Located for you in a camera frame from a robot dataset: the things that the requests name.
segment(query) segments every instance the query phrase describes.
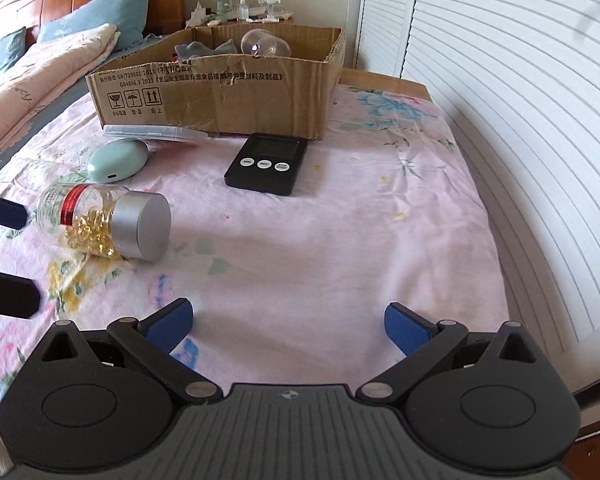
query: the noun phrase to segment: black gripper pad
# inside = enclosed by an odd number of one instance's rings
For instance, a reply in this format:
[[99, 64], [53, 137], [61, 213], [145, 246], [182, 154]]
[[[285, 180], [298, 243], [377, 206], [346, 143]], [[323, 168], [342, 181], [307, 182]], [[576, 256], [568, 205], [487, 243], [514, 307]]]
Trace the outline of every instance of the black gripper pad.
[[[6, 478], [488, 480], [429, 456], [397, 412], [360, 404], [344, 386], [260, 384], [236, 384], [221, 402], [185, 408], [168, 436], [126, 465], [81, 475], [21, 466]], [[558, 468], [524, 478], [569, 479]]]

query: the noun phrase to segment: blue cushion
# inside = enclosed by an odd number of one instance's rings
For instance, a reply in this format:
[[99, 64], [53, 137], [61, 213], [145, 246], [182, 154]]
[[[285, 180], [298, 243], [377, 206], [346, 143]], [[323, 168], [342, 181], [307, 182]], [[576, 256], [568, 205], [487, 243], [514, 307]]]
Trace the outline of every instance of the blue cushion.
[[142, 43], [149, 0], [91, 0], [74, 12], [40, 27], [38, 41], [51, 41], [74, 32], [113, 23], [120, 31], [114, 52]]
[[12, 32], [0, 40], [0, 74], [10, 69], [24, 56], [25, 27]]

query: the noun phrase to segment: pink blanket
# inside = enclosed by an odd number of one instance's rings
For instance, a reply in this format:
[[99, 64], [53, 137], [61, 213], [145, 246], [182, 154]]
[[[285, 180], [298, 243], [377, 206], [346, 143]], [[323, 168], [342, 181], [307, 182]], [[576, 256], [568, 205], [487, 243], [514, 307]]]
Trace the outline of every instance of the pink blanket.
[[[156, 142], [123, 184], [172, 206], [167, 255], [117, 262], [0, 227], [0, 271], [37, 280], [41, 311], [0, 316], [0, 398], [58, 318], [82, 329], [189, 298], [196, 325], [174, 354], [219, 383], [347, 383], [402, 358], [382, 316], [400, 301], [471, 330], [507, 319], [487, 213], [439, 110], [339, 87], [325, 140], [310, 143], [290, 197], [225, 186], [243, 139]], [[55, 179], [83, 182], [109, 142], [87, 95], [0, 171], [0, 196], [34, 210]]]
[[33, 44], [0, 74], [0, 153], [28, 131], [27, 121], [99, 66], [116, 46], [115, 25]]

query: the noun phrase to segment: gray cloth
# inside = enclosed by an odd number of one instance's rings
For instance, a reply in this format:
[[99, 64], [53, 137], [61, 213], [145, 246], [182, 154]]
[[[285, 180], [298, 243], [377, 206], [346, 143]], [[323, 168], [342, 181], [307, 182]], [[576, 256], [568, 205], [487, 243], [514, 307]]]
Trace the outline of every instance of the gray cloth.
[[216, 49], [207, 48], [199, 41], [181, 44], [175, 46], [178, 61], [186, 61], [194, 57], [217, 56], [218, 54], [238, 54], [238, 49], [234, 45], [234, 40], [228, 40]]

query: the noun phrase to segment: metal screw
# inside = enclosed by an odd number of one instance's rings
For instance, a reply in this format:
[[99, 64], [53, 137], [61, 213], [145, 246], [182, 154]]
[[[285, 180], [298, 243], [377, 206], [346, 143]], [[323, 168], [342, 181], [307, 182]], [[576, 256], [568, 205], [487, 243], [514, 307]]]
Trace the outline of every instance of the metal screw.
[[205, 399], [214, 396], [218, 391], [218, 387], [209, 381], [196, 381], [195, 383], [188, 384], [184, 391], [188, 396]]
[[394, 392], [394, 389], [386, 383], [367, 383], [360, 391], [370, 399], [386, 399]]

